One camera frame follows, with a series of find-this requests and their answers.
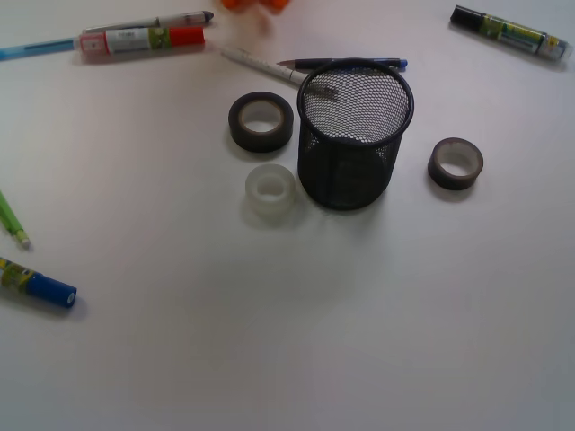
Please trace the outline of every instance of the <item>blue marker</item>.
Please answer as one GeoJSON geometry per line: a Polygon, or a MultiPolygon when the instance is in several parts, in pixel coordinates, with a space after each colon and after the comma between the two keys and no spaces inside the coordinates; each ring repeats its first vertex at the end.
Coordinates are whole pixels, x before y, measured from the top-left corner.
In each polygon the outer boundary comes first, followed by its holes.
{"type": "Polygon", "coordinates": [[[74,49],[74,39],[52,40],[50,42],[32,43],[20,47],[0,49],[0,60],[50,54],[52,52],[71,51],[74,49]]]}
{"type": "Polygon", "coordinates": [[[18,294],[35,296],[61,307],[74,305],[77,289],[0,258],[0,285],[18,294]]]}

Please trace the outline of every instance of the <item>pen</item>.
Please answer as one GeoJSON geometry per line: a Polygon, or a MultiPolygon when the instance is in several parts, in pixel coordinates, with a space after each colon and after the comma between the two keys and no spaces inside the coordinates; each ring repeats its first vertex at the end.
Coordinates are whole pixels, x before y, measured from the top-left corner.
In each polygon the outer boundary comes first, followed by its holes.
{"type": "MultiPolygon", "coordinates": [[[[298,60],[281,61],[278,64],[289,67],[290,69],[314,70],[337,60],[338,58],[303,58],[298,60]]],[[[375,61],[382,66],[397,67],[398,69],[404,69],[407,67],[407,60],[402,58],[370,58],[370,60],[375,61]]]]}
{"type": "Polygon", "coordinates": [[[77,292],[75,287],[3,258],[0,258],[0,286],[65,308],[74,305],[77,292]]]}
{"type": "Polygon", "coordinates": [[[177,15],[156,16],[148,20],[89,27],[84,30],[84,33],[99,33],[106,30],[140,29],[144,27],[188,27],[190,25],[209,22],[212,18],[214,18],[214,14],[207,11],[179,13],[177,15]]]}
{"type": "Polygon", "coordinates": [[[0,60],[13,58],[31,57],[51,52],[70,51],[74,49],[74,39],[51,40],[49,42],[32,43],[19,47],[0,49],[0,60]]]}
{"type": "Polygon", "coordinates": [[[14,235],[25,249],[30,248],[30,240],[28,235],[22,229],[22,225],[14,215],[14,212],[6,202],[6,198],[0,191],[0,222],[11,235],[14,235]]]}
{"type": "Polygon", "coordinates": [[[249,52],[244,51],[243,49],[224,47],[221,48],[221,53],[224,57],[230,58],[244,65],[251,66],[255,69],[259,69],[270,75],[279,76],[280,78],[297,85],[301,85],[301,83],[307,78],[306,74],[288,69],[284,66],[272,65],[265,60],[253,57],[249,52]]]}

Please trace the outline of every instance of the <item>mesh cup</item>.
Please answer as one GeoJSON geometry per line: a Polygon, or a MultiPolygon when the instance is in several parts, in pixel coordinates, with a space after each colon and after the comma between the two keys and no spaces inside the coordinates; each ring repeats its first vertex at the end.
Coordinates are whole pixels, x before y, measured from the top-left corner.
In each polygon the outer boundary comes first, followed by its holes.
{"type": "Polygon", "coordinates": [[[376,200],[389,184],[413,117],[405,80],[373,61],[335,61],[305,79],[297,110],[297,173],[307,194],[338,210],[376,200]]]}

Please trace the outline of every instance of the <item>black marker cap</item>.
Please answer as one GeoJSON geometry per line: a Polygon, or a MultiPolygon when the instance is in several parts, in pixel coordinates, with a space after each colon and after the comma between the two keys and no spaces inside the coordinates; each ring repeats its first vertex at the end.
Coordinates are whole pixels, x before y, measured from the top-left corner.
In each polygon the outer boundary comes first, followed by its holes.
{"type": "Polygon", "coordinates": [[[462,6],[456,6],[453,15],[451,15],[451,22],[469,30],[479,31],[482,26],[483,16],[485,16],[485,13],[472,11],[462,6]]]}

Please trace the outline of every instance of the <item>red marker cap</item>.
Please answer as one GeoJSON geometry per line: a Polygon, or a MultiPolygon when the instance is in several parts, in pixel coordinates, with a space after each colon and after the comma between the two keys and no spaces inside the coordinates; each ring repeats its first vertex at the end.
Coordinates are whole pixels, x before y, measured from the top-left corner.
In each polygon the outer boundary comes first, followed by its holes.
{"type": "Polygon", "coordinates": [[[184,47],[197,43],[205,43],[204,29],[201,27],[184,27],[170,29],[170,40],[173,47],[184,47]]]}

